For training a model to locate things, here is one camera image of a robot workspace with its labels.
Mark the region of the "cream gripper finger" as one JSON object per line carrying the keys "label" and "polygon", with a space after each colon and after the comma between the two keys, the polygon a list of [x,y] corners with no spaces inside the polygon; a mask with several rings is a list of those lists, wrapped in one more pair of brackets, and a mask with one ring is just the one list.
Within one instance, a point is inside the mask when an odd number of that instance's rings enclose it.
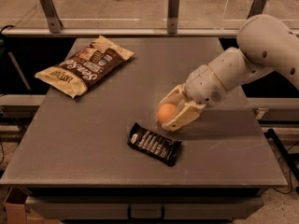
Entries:
{"label": "cream gripper finger", "polygon": [[199,118],[205,107],[205,105],[199,105],[194,101],[187,102],[182,109],[176,109],[166,122],[161,123],[161,126],[170,132],[179,130]]}
{"label": "cream gripper finger", "polygon": [[179,84],[163,98],[163,100],[158,104],[158,107],[161,107],[165,104],[172,104],[175,105],[178,110],[180,110],[183,108],[185,103],[185,85]]}

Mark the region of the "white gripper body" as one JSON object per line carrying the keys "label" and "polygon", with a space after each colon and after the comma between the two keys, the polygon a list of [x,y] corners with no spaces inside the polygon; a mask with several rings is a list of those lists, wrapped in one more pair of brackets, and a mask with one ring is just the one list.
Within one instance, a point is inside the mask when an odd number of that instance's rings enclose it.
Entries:
{"label": "white gripper body", "polygon": [[209,65],[200,65],[185,82],[185,93],[190,100],[209,107],[223,102],[231,89],[227,89]]}

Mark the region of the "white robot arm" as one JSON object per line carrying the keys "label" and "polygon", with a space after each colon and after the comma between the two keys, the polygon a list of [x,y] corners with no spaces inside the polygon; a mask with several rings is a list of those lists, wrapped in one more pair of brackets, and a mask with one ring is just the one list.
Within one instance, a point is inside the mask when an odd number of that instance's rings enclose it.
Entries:
{"label": "white robot arm", "polygon": [[163,98],[158,108],[172,107],[159,120],[163,129],[173,132],[188,125],[205,107],[220,104],[235,88],[273,71],[299,89],[299,37],[284,22],[266,14],[252,16],[240,26],[236,43]]}

